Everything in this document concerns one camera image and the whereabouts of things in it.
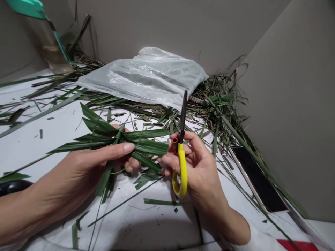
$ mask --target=black object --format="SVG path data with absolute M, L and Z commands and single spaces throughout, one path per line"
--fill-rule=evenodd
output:
M 254 162 L 248 151 L 244 147 L 235 147 L 233 150 L 265 208 L 270 213 L 288 210 L 275 188 L 262 174 L 261 168 Z
M 0 183 L 0 197 L 10 193 L 20 192 L 32 184 L 32 182 L 27 180 L 13 180 Z

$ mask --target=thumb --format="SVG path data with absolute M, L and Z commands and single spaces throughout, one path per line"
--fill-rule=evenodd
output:
M 121 143 L 97 150 L 83 151 L 82 163 L 86 168 L 92 168 L 106 161 L 119 159 L 131 153 L 134 149 L 135 145 L 133 143 Z
M 161 158 L 161 162 L 171 167 L 173 171 L 180 175 L 180 161 L 178 156 L 166 154 Z

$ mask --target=gray wall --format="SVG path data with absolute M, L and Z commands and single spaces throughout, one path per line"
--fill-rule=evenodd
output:
M 0 1 L 0 83 L 47 68 L 5 0 Z
M 42 0 L 48 17 L 53 21 L 58 34 L 75 32 L 69 29 L 73 16 L 67 0 Z M 30 73 L 48 68 L 26 35 L 17 14 L 5 0 L 0 1 L 0 83 L 24 77 Z M 72 38 L 67 35 L 64 40 Z
M 74 0 L 68 0 L 74 13 Z M 132 58 L 145 46 L 198 60 L 208 74 L 247 54 L 290 0 L 80 0 L 80 24 L 92 15 L 85 52 L 105 62 Z
M 292 0 L 248 55 L 246 132 L 310 219 L 335 222 L 335 2 Z

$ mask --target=red object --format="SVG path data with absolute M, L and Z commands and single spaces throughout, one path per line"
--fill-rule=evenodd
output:
M 297 251 L 299 250 L 296 248 L 290 241 L 288 240 L 277 240 L 284 248 L 286 248 L 288 251 Z M 300 242 L 300 241 L 294 241 L 303 251 L 318 251 L 316 246 L 313 243 L 310 242 Z

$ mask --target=yellow scissors handle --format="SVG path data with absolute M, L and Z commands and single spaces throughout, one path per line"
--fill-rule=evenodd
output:
M 186 169 L 186 158 L 185 151 L 183 150 L 183 144 L 178 143 L 178 156 L 180 161 L 180 186 L 178 182 L 178 174 L 173 172 L 172 186 L 175 194 L 179 198 L 183 198 L 187 192 L 187 169 Z

